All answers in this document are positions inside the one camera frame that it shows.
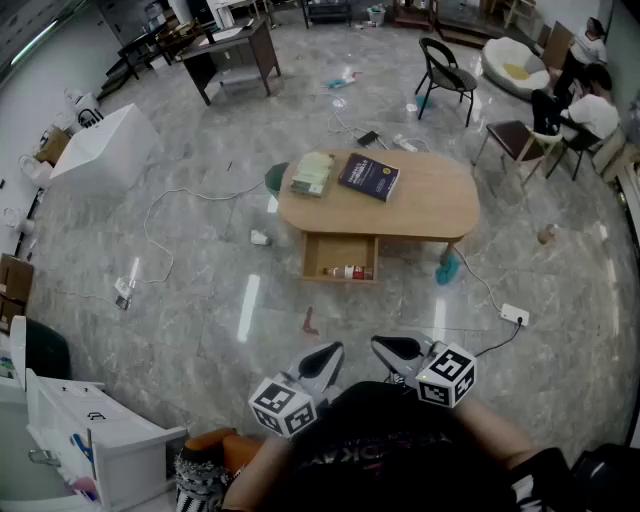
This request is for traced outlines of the dark green chair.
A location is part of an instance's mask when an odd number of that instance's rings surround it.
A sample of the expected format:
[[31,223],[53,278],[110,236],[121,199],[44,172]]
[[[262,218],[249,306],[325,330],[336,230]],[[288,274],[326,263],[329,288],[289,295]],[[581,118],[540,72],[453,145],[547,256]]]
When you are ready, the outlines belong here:
[[71,377],[66,339],[52,328],[30,318],[26,319],[26,367],[40,377]]

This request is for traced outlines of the person's right forearm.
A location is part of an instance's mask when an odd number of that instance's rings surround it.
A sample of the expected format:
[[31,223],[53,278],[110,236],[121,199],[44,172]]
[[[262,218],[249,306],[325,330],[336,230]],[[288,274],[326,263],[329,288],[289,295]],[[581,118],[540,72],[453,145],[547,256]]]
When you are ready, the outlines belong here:
[[508,469],[538,452],[523,430],[473,397],[464,398],[453,415],[489,456]]

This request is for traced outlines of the cardboard box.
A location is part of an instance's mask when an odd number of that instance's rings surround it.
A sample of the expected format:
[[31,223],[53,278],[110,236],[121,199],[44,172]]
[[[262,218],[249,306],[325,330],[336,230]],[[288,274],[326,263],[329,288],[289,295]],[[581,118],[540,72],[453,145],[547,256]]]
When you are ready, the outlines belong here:
[[34,267],[9,254],[0,256],[0,333],[9,334],[15,316],[24,316]]

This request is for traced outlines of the plastic bottle with red label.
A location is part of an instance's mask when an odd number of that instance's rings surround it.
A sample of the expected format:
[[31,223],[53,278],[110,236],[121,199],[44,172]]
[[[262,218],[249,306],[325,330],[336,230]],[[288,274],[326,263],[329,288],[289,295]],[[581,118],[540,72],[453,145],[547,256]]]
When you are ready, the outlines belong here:
[[332,279],[363,280],[373,279],[373,270],[356,265],[344,265],[339,267],[323,268],[321,274]]

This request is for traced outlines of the black monitor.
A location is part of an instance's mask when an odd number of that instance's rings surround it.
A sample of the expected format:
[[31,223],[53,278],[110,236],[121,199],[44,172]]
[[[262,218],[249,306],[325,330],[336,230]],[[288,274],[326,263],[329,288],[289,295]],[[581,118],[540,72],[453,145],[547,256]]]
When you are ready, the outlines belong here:
[[587,512],[640,512],[640,448],[604,444],[571,472]]

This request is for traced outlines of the dark wooden desk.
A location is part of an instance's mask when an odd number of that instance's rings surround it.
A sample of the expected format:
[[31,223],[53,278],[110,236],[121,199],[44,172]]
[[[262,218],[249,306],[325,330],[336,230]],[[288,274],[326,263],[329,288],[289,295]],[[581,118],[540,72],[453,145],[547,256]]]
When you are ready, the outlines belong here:
[[211,105],[207,88],[260,80],[267,97],[272,96],[269,77],[281,76],[279,61],[266,20],[222,31],[205,31],[179,53],[187,74],[206,106]]

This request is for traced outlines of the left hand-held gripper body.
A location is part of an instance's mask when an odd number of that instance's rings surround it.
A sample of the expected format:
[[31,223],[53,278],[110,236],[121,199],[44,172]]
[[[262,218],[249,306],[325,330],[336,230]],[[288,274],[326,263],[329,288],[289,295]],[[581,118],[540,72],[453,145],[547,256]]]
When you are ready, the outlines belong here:
[[249,398],[251,412],[262,427],[291,439],[315,423],[343,393],[327,376],[280,372],[264,378]]

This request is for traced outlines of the pale green book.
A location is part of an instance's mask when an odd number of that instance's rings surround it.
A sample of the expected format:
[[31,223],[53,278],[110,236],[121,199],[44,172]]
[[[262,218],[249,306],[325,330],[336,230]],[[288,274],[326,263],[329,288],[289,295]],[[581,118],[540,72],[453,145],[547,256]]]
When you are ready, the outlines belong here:
[[311,152],[305,154],[294,172],[289,188],[296,193],[321,197],[331,174],[335,156]]

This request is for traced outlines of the dark green waste bin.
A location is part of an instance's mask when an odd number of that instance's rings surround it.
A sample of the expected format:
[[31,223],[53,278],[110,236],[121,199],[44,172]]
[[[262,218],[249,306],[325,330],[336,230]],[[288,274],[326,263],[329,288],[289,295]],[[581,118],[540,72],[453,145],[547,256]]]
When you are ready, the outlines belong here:
[[265,187],[275,199],[279,198],[283,177],[288,167],[288,162],[278,163],[273,165],[264,175]]

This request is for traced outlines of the brown paper bag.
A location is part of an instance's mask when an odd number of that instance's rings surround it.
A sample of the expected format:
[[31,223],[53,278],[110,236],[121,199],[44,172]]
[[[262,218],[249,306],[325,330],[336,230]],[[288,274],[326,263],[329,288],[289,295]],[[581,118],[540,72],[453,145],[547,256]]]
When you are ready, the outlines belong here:
[[55,166],[70,140],[71,137],[65,131],[51,125],[43,133],[34,158],[38,162],[48,162],[51,166]]

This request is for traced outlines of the person's left forearm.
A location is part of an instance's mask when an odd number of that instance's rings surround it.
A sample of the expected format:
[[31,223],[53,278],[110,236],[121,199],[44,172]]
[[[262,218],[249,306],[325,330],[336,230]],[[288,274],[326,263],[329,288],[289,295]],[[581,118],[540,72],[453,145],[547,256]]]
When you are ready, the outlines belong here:
[[293,447],[293,443],[283,437],[267,439],[229,486],[222,509],[231,512],[257,512],[288,469]]

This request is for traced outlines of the black wicker chair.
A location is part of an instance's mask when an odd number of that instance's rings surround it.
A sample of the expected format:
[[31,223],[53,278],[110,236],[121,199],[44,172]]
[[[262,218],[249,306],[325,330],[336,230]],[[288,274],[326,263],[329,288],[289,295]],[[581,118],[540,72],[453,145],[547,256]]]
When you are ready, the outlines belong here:
[[[425,58],[426,71],[415,90],[415,95],[420,93],[425,81],[429,80],[424,94],[425,99],[428,99],[431,92],[436,89],[456,93],[459,96],[459,102],[468,99],[469,109],[465,122],[465,126],[468,127],[474,106],[474,93],[478,86],[476,78],[459,67],[453,52],[442,42],[422,37],[419,39],[419,46]],[[425,106],[418,110],[418,119],[422,118],[424,110]]]

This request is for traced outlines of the person's black shirt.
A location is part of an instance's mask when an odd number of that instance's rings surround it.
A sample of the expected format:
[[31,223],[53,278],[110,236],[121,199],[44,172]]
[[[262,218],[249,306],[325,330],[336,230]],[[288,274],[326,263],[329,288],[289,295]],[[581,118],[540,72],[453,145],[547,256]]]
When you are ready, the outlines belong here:
[[260,512],[585,512],[562,452],[513,466],[454,415],[391,384],[351,386],[293,442]]

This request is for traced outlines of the black low table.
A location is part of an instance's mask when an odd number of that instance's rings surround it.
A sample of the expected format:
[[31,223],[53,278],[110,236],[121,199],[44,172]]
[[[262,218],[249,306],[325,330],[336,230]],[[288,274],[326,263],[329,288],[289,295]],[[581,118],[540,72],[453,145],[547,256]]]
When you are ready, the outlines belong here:
[[126,43],[118,51],[118,56],[124,62],[127,71],[130,72],[136,80],[139,79],[136,66],[140,63],[152,69],[151,61],[161,56],[168,66],[172,65],[172,59],[168,50],[159,42],[159,36],[164,34],[167,28],[168,24],[163,23],[157,28],[145,32],[129,43]]

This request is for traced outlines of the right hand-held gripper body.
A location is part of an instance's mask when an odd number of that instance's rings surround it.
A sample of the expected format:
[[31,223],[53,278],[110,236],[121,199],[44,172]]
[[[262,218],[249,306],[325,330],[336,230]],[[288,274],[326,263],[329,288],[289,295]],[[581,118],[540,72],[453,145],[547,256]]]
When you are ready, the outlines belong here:
[[395,373],[425,403],[454,408],[476,383],[476,357],[456,344],[436,341],[425,355],[403,362]]

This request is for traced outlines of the wooden drawer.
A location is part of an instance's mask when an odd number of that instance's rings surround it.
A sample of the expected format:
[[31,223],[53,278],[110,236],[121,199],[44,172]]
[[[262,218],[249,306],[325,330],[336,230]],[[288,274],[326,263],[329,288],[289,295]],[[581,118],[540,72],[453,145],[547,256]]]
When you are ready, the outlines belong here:
[[[373,235],[304,232],[302,238],[301,277],[336,283],[376,283],[378,279],[379,239]],[[356,265],[373,270],[373,279],[341,280],[321,274],[323,268]]]

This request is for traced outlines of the wooden coffee table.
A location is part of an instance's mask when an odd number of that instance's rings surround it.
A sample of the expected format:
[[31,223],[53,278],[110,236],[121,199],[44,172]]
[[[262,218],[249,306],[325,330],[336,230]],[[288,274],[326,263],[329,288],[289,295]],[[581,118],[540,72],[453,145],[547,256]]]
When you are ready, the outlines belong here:
[[[400,171],[387,201],[338,183],[355,152]],[[320,198],[290,190],[297,162],[283,176],[278,213],[305,234],[439,242],[446,245],[440,257],[446,262],[479,221],[480,204],[471,171],[454,159],[434,152],[396,150],[332,149],[329,153],[335,160]]]

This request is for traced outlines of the white angular box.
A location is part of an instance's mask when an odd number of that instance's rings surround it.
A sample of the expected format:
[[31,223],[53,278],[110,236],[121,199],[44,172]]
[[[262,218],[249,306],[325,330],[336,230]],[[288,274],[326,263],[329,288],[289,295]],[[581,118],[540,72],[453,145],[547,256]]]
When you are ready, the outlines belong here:
[[119,196],[134,185],[158,143],[151,122],[129,104],[71,138],[50,187],[77,196]]

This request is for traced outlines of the brown seat wooden chair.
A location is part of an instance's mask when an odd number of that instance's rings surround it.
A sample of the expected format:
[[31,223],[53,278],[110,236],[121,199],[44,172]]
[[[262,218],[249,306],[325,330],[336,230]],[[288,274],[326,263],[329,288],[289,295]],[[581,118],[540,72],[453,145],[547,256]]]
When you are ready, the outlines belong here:
[[562,135],[540,134],[518,120],[489,123],[477,156],[471,161],[473,169],[489,140],[493,140],[502,150],[501,159],[509,157],[517,168],[521,168],[523,164],[532,164],[529,174],[522,182],[525,186],[560,144]]

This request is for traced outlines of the white cabinet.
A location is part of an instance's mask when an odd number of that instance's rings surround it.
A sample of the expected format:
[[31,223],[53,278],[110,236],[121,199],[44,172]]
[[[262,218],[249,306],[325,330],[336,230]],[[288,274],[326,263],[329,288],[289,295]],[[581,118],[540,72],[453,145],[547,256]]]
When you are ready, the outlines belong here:
[[34,464],[52,467],[99,512],[125,512],[165,494],[167,445],[186,435],[164,429],[130,411],[99,383],[25,373],[28,422],[37,445]]

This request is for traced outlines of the white beanbag seat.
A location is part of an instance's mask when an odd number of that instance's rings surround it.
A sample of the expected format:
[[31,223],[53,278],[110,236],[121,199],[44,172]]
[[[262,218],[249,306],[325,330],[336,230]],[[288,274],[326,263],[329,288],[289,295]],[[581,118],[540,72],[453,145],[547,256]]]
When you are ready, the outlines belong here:
[[481,64],[488,80],[526,101],[551,81],[544,62],[528,46],[508,37],[489,40],[482,49]]

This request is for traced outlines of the dark blue book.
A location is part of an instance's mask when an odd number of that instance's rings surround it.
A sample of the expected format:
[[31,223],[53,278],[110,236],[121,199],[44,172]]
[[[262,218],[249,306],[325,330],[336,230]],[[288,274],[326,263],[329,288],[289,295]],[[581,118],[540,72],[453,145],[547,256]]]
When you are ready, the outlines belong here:
[[358,153],[351,153],[338,183],[351,190],[386,202],[400,176],[400,170]]

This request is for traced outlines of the teal fluffy cloth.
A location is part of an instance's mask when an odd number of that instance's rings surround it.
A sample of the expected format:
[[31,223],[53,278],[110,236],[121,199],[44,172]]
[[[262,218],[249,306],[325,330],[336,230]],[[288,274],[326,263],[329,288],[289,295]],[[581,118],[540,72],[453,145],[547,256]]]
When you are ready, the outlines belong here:
[[435,278],[437,284],[440,286],[449,284],[456,277],[463,261],[464,258],[460,256],[457,250],[449,254],[436,270]]

